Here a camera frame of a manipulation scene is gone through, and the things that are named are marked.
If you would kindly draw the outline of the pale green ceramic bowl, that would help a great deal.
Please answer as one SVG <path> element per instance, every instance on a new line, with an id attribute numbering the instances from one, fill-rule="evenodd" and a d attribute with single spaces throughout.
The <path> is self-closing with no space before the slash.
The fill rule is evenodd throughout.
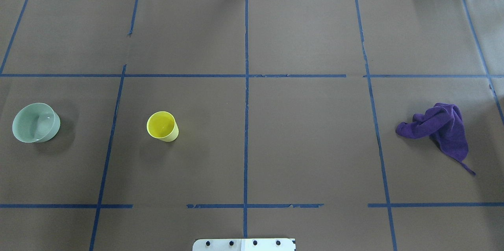
<path id="1" fill-rule="evenodd" d="M 25 106 L 14 117 L 11 130 L 22 143 L 43 143 L 52 139 L 61 127 L 58 114 L 45 103 Z"/>

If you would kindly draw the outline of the purple cloth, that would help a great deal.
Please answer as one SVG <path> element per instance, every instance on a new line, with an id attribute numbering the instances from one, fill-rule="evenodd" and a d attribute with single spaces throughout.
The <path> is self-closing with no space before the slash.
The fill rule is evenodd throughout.
<path id="1" fill-rule="evenodd" d="M 436 103 L 423 114 L 414 114 L 409 123 L 396 129 L 398 136 L 408 139 L 429 137 L 441 152 L 457 161 L 472 176 L 476 173 L 464 163 L 469 154 L 463 117 L 455 104 Z"/>

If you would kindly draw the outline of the yellow plastic cup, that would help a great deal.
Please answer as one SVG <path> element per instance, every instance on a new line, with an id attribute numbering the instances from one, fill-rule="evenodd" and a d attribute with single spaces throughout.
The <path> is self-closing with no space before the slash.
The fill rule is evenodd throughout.
<path id="1" fill-rule="evenodd" d="M 146 122 L 146 130 L 155 139 L 172 142 L 178 138 L 179 128 L 174 116 L 166 111 L 152 114 Z"/>

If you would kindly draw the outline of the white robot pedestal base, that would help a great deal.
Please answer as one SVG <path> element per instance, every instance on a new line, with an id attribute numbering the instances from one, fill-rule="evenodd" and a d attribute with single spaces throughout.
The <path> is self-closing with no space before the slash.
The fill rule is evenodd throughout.
<path id="1" fill-rule="evenodd" d="M 291 238 L 225 238 L 196 240 L 193 251 L 295 251 Z"/>

